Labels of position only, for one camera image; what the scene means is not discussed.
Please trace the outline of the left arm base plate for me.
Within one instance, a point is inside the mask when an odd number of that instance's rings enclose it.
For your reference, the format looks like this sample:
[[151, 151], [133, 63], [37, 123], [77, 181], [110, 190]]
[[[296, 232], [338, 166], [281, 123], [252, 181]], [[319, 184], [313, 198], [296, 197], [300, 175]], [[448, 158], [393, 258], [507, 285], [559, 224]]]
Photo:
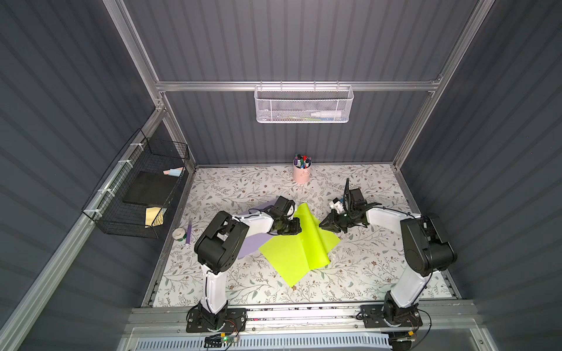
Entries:
[[247, 318], [247, 309], [225, 307], [217, 314], [212, 314], [199, 304], [187, 313], [185, 331], [187, 333], [237, 333], [245, 330]]

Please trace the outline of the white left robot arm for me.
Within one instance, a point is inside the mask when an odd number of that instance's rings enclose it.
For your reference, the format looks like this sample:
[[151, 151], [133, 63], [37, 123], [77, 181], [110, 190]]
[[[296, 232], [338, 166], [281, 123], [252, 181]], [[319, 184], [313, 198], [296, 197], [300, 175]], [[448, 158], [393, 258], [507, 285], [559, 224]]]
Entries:
[[226, 272], [235, 263], [246, 239], [256, 235], [293, 236], [301, 232], [294, 217], [296, 204], [280, 196], [275, 203], [250, 213], [231, 215], [219, 211], [195, 244], [194, 252], [203, 273], [203, 297], [198, 308], [219, 317], [228, 308]]

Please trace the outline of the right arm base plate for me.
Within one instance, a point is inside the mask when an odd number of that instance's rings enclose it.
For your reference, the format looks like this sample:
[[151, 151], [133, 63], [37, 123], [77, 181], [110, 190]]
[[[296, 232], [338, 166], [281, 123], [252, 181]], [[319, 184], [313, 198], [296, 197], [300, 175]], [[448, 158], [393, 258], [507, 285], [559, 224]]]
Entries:
[[407, 328], [417, 329], [423, 326], [417, 305], [407, 308], [392, 304], [365, 304], [359, 307], [357, 314], [366, 328]]

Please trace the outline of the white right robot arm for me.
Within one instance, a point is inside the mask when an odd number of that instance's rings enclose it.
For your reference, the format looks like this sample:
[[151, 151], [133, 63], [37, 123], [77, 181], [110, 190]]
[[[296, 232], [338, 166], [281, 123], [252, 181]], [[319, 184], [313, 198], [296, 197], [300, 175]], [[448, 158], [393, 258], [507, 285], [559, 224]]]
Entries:
[[446, 238], [438, 216], [413, 214], [380, 203], [338, 201], [319, 227], [334, 233], [361, 226], [379, 226], [402, 237], [407, 267], [398, 283], [385, 295], [381, 315], [390, 326], [399, 326], [406, 317], [417, 313], [422, 291], [436, 271], [445, 271], [458, 255]]

